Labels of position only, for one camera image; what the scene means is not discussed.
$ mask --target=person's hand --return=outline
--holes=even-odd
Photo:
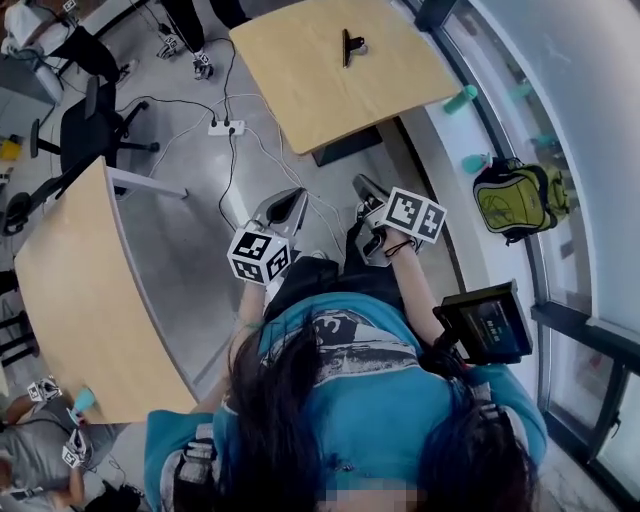
[[[400,245],[401,243],[409,240],[409,235],[403,233],[402,231],[398,231],[395,228],[387,227],[385,231],[387,234],[387,238],[384,241],[384,245],[382,246],[383,251],[388,251],[396,245]]]

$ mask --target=window frame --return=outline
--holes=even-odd
[[[444,29],[445,21],[459,1],[425,0],[419,8],[412,0],[403,0],[403,3],[415,15],[415,26],[420,31],[429,33],[458,79],[465,85],[473,85],[477,88],[478,96],[473,100],[473,104],[494,146],[496,156],[498,158],[516,157],[507,133],[491,105],[491,100],[473,70],[467,65],[455,42]],[[589,315],[550,300],[547,269],[540,237],[533,235],[524,239],[523,242],[529,258],[536,302],[531,308],[531,317],[538,326],[537,402],[549,435],[618,507],[622,510],[638,510],[640,500],[635,500],[596,457],[618,418],[630,372],[640,375],[640,344],[625,337],[624,334],[591,325]],[[614,361],[596,426],[586,439],[578,436],[550,410],[552,330],[591,347]]]

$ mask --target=desk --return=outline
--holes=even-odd
[[[342,67],[342,30],[366,55]],[[385,0],[305,0],[230,32],[289,144],[309,153],[458,88]]]
[[[40,351],[70,397],[89,386],[94,423],[144,421],[153,409],[186,412],[195,399],[165,350],[135,269],[114,185],[184,197],[184,188],[89,166],[34,229],[15,259]]]

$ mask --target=blue t-shirt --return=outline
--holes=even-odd
[[[306,410],[324,460],[336,467],[328,472],[327,489],[355,489],[370,478],[417,482],[425,440],[451,412],[448,383],[420,368],[420,344],[398,310],[356,293],[317,295],[292,306],[265,326],[261,355],[270,347],[277,353],[283,337],[294,335],[309,316],[321,367]],[[489,383],[494,403],[515,413],[529,454],[539,464],[546,429],[524,388],[504,365],[469,371],[475,384]],[[224,404],[213,415],[214,445],[229,446],[231,453],[232,406]],[[160,510],[164,461],[184,448],[204,422],[211,422],[211,415],[149,415],[145,488],[154,511]]]

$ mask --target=glass window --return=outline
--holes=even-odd
[[[444,24],[488,96],[517,157],[558,167],[565,178],[571,214],[541,235],[551,298],[591,313],[591,280],[580,204],[565,154],[532,84],[500,38],[466,0]]]
[[[551,331],[549,410],[586,439],[596,426],[613,360],[556,331]]]
[[[611,428],[598,461],[640,500],[640,377],[631,374],[622,399],[618,422]]]

